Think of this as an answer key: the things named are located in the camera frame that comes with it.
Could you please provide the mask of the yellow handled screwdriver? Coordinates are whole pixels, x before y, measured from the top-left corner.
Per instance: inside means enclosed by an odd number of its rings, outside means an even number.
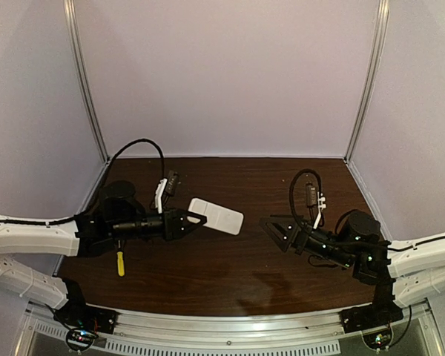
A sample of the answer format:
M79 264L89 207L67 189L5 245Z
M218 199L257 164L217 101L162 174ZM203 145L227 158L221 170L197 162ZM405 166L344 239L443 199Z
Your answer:
M124 243L119 240L117 243L117 273L120 277L125 276L125 261L124 261L124 251L123 251Z

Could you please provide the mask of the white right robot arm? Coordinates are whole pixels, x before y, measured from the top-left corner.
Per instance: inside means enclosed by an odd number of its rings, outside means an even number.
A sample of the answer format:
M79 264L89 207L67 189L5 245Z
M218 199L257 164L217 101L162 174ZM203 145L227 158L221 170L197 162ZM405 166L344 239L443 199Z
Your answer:
M351 269L361 283L375 286L383 302L405 308L445 291L445 232L410 240L384 240L380 223L351 210L336 231L315 228L302 217L271 215L260 227L277 247L308 253L329 265Z

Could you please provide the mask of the white remote control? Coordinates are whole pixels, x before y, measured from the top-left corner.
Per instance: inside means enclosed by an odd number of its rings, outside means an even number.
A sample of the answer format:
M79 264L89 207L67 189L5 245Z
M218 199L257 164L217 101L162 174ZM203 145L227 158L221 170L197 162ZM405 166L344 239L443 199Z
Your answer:
M243 226L243 213L197 197L190 201L188 210L205 216L207 222L203 226L215 231L236 236L240 233Z

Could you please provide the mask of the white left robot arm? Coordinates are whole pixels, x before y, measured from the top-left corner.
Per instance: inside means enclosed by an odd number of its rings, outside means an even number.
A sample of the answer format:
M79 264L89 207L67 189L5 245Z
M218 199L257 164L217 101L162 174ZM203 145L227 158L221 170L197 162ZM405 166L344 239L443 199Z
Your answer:
M117 251L124 272L123 248L129 240L161 237L179 240L206 224L205 216L179 208L147 212L128 181L99 190L97 207L60 220L20 220L0 215L0 286L43 303L57 312L83 312L87 306L79 285L41 274L5 259L9 254L57 254L98 257Z

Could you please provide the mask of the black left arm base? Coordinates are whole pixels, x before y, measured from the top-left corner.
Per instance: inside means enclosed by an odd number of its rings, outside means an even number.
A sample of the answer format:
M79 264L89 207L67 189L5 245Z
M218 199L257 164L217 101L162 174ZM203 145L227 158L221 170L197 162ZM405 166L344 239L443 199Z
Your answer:
M53 318L67 329L67 347L80 355L99 339L100 334L113 334L119 313L113 309L88 305L77 282L68 278L62 281L67 289L66 303L51 310Z

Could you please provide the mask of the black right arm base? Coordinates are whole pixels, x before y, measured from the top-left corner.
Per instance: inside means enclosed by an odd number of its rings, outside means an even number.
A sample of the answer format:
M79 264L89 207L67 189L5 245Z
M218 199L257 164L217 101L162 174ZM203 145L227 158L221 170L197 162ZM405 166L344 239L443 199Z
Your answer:
M339 312L345 334L362 332L364 344L376 352L394 344L392 324L404 318L403 309L394 303L391 285L377 285L373 301Z

